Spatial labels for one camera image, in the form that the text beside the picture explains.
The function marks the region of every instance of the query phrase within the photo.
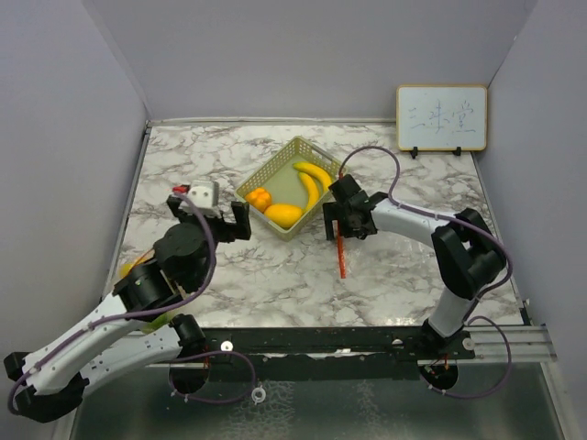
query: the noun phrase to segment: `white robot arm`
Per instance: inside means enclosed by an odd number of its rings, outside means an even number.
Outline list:
[[[454,214],[398,206],[384,192],[367,196],[349,174],[334,182],[330,191],[336,201],[323,207],[327,239],[335,238],[333,222],[337,221],[344,237],[364,239],[378,231],[391,232],[436,251],[446,287],[424,329],[432,343],[446,344],[464,326],[482,288],[505,267],[504,254],[491,240],[462,227],[464,222],[491,234],[479,213],[469,208]]]
[[[155,320],[162,310],[180,305],[181,291],[202,290],[218,242],[250,238],[249,206],[233,202],[236,223],[226,222],[217,209],[214,182],[198,181],[174,192],[167,204],[180,223],[155,242],[152,258],[133,267],[94,310],[55,341],[34,353],[14,352],[5,358],[7,376],[17,386],[26,386],[19,393],[15,387],[10,397],[14,413],[49,422],[132,369],[180,353],[205,351],[204,333],[193,316],[177,315],[152,334],[121,339]],[[198,206],[202,218],[184,211],[183,201]],[[13,397],[17,410],[12,407]]]

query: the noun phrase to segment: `white wall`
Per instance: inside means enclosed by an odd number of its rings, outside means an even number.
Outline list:
[[[587,435],[587,2],[540,0],[490,99],[482,177]]]
[[[146,113],[80,0],[3,2],[0,103],[4,358],[97,304]],[[2,402],[3,439],[50,438]]]
[[[536,0],[84,2],[170,118],[394,117],[402,83],[489,83]]]

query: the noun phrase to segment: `marble tabletop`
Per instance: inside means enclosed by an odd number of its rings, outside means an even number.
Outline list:
[[[394,126],[156,126],[117,265],[138,257],[176,223],[165,204],[172,186],[215,180],[227,211],[235,189],[297,135],[340,160],[365,145],[397,151]],[[470,154],[412,159],[403,153],[400,162],[396,198],[439,211],[469,206],[491,224]],[[386,191],[395,173],[391,159],[377,151],[353,157],[349,169],[367,193]],[[322,215],[287,243],[254,216],[250,221],[251,240],[220,244],[210,287],[179,309],[201,326],[420,325],[442,291],[433,251],[403,236],[345,240],[348,277],[342,280]],[[477,312],[500,324],[522,323],[511,283],[488,293]]]

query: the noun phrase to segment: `small whiteboard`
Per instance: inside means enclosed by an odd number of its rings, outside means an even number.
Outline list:
[[[401,85],[397,89],[401,150],[481,150],[487,145],[487,88]]]

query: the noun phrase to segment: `banana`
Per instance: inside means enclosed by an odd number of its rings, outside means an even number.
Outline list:
[[[301,172],[305,172],[306,174],[310,174],[312,177],[316,177],[320,184],[322,185],[322,192],[325,193],[328,191],[328,187],[332,184],[332,178],[330,175],[322,170],[320,167],[317,167],[313,163],[310,162],[296,162],[293,167]]]
[[[312,206],[314,206],[320,198],[320,192],[318,191],[316,182],[310,177],[309,174],[306,174],[305,172],[298,172],[297,175],[299,176],[300,181],[302,181],[305,190],[308,191],[308,203],[304,208],[304,212],[307,212],[312,209]]]

